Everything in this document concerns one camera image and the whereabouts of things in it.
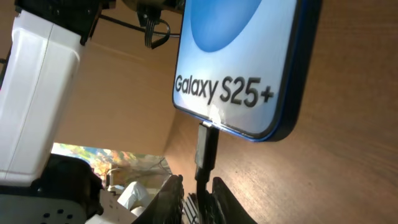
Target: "wooden table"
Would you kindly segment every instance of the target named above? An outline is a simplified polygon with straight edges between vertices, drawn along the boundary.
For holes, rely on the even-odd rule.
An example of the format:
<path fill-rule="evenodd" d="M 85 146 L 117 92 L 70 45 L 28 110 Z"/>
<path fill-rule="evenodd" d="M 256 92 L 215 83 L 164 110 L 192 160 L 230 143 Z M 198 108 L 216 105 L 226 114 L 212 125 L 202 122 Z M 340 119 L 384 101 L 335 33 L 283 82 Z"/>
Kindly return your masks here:
<path fill-rule="evenodd" d="M 166 147 L 186 193 L 198 124 L 177 113 Z M 222 133 L 213 175 L 259 223 L 398 223 L 398 1 L 324 0 L 295 130 Z"/>

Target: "blue graphic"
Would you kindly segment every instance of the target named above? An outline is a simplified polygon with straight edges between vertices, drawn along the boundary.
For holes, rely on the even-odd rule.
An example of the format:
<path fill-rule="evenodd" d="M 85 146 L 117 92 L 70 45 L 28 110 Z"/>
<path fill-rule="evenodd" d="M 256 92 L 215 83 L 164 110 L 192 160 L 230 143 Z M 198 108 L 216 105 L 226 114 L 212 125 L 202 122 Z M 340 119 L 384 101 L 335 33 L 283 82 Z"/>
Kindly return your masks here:
<path fill-rule="evenodd" d="M 226 47 L 245 28 L 261 0 L 192 0 L 191 27 L 205 52 Z"/>

